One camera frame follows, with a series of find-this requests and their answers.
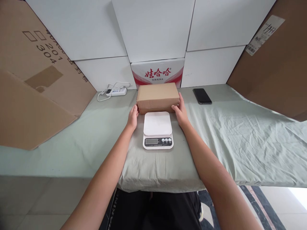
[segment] forearm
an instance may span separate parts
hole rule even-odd
[[[182,129],[189,144],[195,167],[206,188],[214,187],[215,192],[224,192],[224,183],[235,185],[229,173],[198,135],[193,126],[188,123]],[[221,178],[216,180],[216,177],[225,178],[225,180],[221,180]]]
[[[207,188],[221,229],[261,229],[237,185],[190,123],[183,126],[191,154]]]
[[[121,175],[133,131],[127,126],[124,128],[62,230],[99,229]]]

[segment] wrinkled cloth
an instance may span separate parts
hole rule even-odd
[[[256,105],[228,85],[203,88],[212,105],[199,105],[193,88],[178,90],[191,124],[238,185],[307,187],[307,122]],[[0,146],[0,175],[92,177],[123,130],[136,96],[136,90],[128,90],[103,102],[94,97],[78,120],[33,151]],[[139,115],[120,189],[180,193],[205,188],[176,115],[170,118],[174,147],[146,150],[144,116]]]

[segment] flattened cardboard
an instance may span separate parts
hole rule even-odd
[[[0,145],[31,150],[77,119],[19,78],[0,70]]]
[[[248,100],[298,121],[307,120],[306,9],[304,0],[276,1],[263,24],[271,15],[285,22],[253,56],[243,52],[227,81]]]
[[[147,112],[169,112],[172,105],[179,102],[179,94],[175,83],[141,85],[138,89],[137,105],[140,114]]]
[[[25,1],[0,1],[0,145],[31,150],[76,120],[96,90]]]
[[[62,76],[37,90],[71,114],[80,116],[96,90],[26,2],[2,0],[0,9],[0,68],[27,81],[43,71],[54,74],[52,69],[47,73],[53,66]]]

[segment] black smartphone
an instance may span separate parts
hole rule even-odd
[[[212,104],[212,101],[203,88],[193,89],[193,92],[199,104]]]

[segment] white wall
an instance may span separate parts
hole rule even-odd
[[[275,0],[196,0],[187,51],[247,45]]]
[[[225,84],[244,48],[186,52],[181,87]]]
[[[129,82],[136,89],[128,57],[100,58],[93,60],[75,61],[80,70],[87,77],[92,86],[99,92],[107,88],[108,84]]]
[[[194,0],[112,0],[130,62],[183,58]]]
[[[27,0],[71,60],[126,56],[111,0]]]

